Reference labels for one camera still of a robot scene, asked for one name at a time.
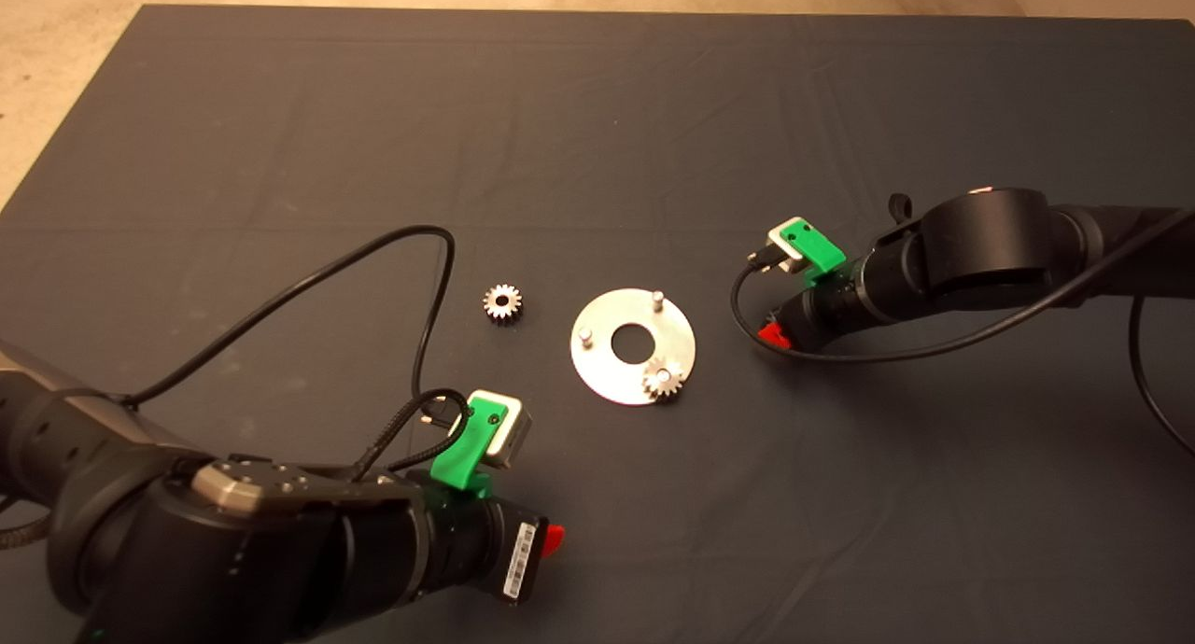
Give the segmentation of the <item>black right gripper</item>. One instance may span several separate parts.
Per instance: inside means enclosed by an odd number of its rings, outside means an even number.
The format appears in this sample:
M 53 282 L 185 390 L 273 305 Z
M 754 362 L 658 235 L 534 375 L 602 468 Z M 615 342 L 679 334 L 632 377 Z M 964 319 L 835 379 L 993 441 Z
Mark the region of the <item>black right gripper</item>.
M 844 335 L 880 329 L 884 317 L 863 299 L 854 266 L 823 276 L 780 306 L 780 324 L 766 321 L 758 337 L 782 350 L 822 351 Z

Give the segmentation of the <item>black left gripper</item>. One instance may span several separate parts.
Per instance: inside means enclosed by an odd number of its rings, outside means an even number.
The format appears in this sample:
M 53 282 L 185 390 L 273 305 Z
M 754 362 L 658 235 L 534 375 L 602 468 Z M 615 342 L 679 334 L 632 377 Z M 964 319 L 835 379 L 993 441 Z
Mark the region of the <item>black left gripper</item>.
M 452 497 L 429 508 L 429 591 L 470 587 L 526 603 L 543 556 L 565 540 L 563 525 L 500 497 Z

